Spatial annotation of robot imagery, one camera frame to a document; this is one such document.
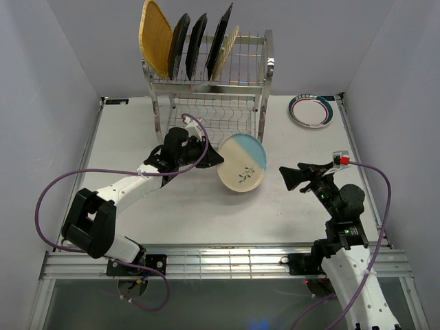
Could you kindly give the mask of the square woven bamboo plate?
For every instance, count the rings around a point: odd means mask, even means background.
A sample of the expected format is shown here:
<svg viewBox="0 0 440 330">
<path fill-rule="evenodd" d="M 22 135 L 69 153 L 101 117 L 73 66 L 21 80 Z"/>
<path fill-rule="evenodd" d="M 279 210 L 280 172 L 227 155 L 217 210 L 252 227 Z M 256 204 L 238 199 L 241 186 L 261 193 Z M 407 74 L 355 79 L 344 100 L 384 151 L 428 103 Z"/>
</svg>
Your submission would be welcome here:
<svg viewBox="0 0 440 330">
<path fill-rule="evenodd" d="M 140 51 L 147 64 L 161 79 L 168 78 L 168 55 L 173 31 L 156 1 L 146 0 L 138 34 Z"/>
</svg>

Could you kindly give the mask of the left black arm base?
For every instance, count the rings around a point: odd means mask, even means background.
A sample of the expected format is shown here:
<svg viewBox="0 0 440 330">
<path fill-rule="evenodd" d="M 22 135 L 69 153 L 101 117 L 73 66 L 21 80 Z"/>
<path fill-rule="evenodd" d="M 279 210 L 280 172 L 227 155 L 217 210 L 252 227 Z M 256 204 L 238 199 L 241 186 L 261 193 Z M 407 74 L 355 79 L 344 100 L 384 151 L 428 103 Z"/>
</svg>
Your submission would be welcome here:
<svg viewBox="0 0 440 330">
<path fill-rule="evenodd" d="M 142 267 L 151 268 L 163 275 L 166 274 L 168 256 L 166 254 L 146 254 L 140 259 L 139 265 Z M 107 276 L 157 276 L 156 273 L 150 270 L 127 267 L 115 261 L 108 261 L 105 274 Z"/>
</svg>

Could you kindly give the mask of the white plate teal red rim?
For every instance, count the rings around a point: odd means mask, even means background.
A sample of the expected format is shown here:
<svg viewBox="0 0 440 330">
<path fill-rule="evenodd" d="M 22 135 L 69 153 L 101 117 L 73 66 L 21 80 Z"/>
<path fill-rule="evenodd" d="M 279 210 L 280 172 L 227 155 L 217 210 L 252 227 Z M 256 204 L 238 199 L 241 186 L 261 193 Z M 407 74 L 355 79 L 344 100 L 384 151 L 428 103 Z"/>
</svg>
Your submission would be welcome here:
<svg viewBox="0 0 440 330">
<path fill-rule="evenodd" d="M 290 118 L 306 129 L 324 128 L 333 119 L 330 101 L 311 93 L 303 93 L 292 98 L 287 110 Z"/>
</svg>

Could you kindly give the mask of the beige floral square plate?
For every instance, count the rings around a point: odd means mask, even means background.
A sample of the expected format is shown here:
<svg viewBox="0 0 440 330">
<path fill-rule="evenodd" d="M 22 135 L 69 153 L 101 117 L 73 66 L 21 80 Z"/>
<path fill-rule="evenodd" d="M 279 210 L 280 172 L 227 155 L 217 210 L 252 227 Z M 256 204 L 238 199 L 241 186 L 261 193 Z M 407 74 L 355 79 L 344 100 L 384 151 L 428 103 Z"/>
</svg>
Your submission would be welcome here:
<svg viewBox="0 0 440 330">
<path fill-rule="evenodd" d="M 232 8 L 233 8 L 233 3 L 230 4 L 228 9 L 225 11 L 224 15 L 220 18 L 216 31 L 214 33 L 214 37 L 211 43 L 211 48 L 206 61 L 208 80 L 211 80 L 211 78 L 213 77 L 215 63 L 217 61 L 217 57 L 219 55 L 221 45 L 226 33 L 226 28 L 228 26 Z"/>
</svg>

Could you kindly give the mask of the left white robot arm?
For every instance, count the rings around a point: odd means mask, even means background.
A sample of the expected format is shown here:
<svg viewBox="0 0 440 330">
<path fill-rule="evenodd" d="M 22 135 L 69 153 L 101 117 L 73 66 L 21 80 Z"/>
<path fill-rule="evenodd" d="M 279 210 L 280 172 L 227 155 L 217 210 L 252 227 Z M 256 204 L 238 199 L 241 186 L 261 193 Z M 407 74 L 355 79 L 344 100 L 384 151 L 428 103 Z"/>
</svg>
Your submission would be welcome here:
<svg viewBox="0 0 440 330">
<path fill-rule="evenodd" d="M 152 150 L 134 175 L 95 191 L 79 190 L 62 237 L 94 259 L 118 259 L 128 273 L 139 274 L 146 266 L 144 248 L 116 232 L 118 216 L 137 200 L 167 185 L 181 168 L 210 168 L 223 161 L 199 129 L 171 128 L 163 144 Z"/>
</svg>

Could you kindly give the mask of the round woven bamboo plate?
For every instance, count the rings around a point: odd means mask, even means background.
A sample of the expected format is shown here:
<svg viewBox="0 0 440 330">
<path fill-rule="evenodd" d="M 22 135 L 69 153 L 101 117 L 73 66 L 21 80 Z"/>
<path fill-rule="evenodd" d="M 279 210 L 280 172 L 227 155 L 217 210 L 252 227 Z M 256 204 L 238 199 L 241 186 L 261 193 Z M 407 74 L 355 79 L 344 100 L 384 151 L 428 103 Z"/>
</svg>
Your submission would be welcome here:
<svg viewBox="0 0 440 330">
<path fill-rule="evenodd" d="M 239 26 L 237 25 L 233 29 L 233 31 L 224 38 L 223 45 L 221 46 L 219 55 L 214 64 L 214 68 L 211 76 L 212 80 L 218 79 L 218 77 L 221 75 L 221 72 L 226 64 L 226 61 L 229 55 L 231 54 L 232 48 L 234 46 L 238 34 L 239 34 Z"/>
</svg>

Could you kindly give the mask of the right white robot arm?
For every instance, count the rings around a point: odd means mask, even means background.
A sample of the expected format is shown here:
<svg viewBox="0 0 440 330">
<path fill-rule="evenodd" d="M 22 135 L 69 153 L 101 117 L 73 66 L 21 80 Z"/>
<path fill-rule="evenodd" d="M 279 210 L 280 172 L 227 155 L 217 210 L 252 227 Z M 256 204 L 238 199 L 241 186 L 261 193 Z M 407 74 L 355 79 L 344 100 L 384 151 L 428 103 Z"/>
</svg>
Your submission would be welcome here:
<svg viewBox="0 0 440 330">
<path fill-rule="evenodd" d="M 342 320 L 348 329 L 401 329 L 373 269 L 380 246 L 370 250 L 360 219 L 365 193 L 355 184 L 339 188 L 334 182 L 334 173 L 353 163 L 347 156 L 337 156 L 324 165 L 299 163 L 297 168 L 279 168 L 289 191 L 304 184 L 300 192 L 312 192 L 331 217 L 325 223 L 326 237 L 314 241 L 303 267 L 325 273 L 341 305 L 342 313 L 329 329 Z"/>
</svg>

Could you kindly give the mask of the cream and blue round plate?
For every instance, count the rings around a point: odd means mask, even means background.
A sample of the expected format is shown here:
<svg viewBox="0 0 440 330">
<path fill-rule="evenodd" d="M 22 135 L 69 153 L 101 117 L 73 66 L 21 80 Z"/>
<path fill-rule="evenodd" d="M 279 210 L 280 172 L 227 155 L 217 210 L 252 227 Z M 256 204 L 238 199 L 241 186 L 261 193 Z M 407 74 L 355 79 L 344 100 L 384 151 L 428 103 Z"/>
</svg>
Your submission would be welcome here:
<svg viewBox="0 0 440 330">
<path fill-rule="evenodd" d="M 261 184 L 267 170 L 267 156 L 255 137 L 244 133 L 231 135 L 218 153 L 224 162 L 216 166 L 217 174 L 227 188 L 247 193 Z"/>
</svg>

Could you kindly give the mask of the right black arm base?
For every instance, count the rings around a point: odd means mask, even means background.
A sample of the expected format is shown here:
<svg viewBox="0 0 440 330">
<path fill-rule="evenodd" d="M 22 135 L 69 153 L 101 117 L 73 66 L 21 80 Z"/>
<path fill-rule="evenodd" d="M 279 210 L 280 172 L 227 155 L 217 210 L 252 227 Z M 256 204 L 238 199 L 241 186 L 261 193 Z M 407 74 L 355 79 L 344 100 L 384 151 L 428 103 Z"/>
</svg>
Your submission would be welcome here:
<svg viewBox="0 0 440 330">
<path fill-rule="evenodd" d="M 280 264 L 288 267 L 289 275 L 324 275 L 320 261 L 311 253 L 291 253 L 282 256 Z"/>
</svg>

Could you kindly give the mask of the black floral square plate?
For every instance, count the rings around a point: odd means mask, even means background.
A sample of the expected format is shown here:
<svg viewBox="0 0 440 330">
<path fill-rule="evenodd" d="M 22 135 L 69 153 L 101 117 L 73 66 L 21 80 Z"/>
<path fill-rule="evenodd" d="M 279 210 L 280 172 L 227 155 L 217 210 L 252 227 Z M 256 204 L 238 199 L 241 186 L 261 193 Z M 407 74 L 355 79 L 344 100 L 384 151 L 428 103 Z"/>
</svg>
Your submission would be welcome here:
<svg viewBox="0 0 440 330">
<path fill-rule="evenodd" d="M 170 51 L 168 53 L 168 77 L 170 80 L 174 80 L 177 77 L 189 25 L 190 16 L 188 13 L 185 13 L 181 16 L 173 30 Z"/>
<path fill-rule="evenodd" d="M 189 45 L 186 54 L 186 77 L 189 81 L 193 80 L 195 70 L 197 68 L 197 61 L 199 56 L 199 49 L 201 46 L 202 38 L 204 36 L 204 31 L 206 28 L 208 18 L 207 14 L 202 14 L 195 25 L 192 28 L 190 34 Z"/>
</svg>

